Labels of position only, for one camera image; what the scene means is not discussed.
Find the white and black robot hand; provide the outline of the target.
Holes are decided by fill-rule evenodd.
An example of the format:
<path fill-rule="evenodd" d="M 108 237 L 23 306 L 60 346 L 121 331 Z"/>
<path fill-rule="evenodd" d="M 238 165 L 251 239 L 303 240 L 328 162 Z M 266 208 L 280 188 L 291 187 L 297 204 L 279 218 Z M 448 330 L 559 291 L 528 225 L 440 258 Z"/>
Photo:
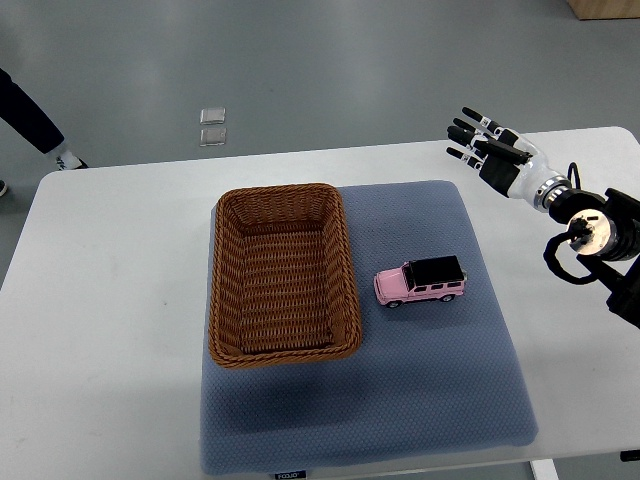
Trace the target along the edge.
<path fill-rule="evenodd" d="M 567 176 L 551 169 L 546 154 L 523 134 L 469 107 L 453 120 L 447 135 L 454 143 L 447 154 L 506 198 L 524 200 L 545 212 L 571 187 Z"/>

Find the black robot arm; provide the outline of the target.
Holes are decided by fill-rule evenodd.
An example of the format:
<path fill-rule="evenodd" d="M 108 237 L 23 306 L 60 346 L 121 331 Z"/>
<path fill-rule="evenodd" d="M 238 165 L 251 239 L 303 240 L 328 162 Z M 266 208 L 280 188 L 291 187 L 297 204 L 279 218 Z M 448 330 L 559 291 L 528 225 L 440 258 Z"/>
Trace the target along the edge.
<path fill-rule="evenodd" d="M 609 311 L 639 325 L 639 201 L 609 188 L 603 197 L 581 189 L 557 189 L 548 202 L 549 216 L 566 226 L 543 253 L 547 268 L 573 284 L 601 282 L 609 291 Z M 588 270 L 578 277 L 564 269 L 556 253 L 568 244 Z"/>

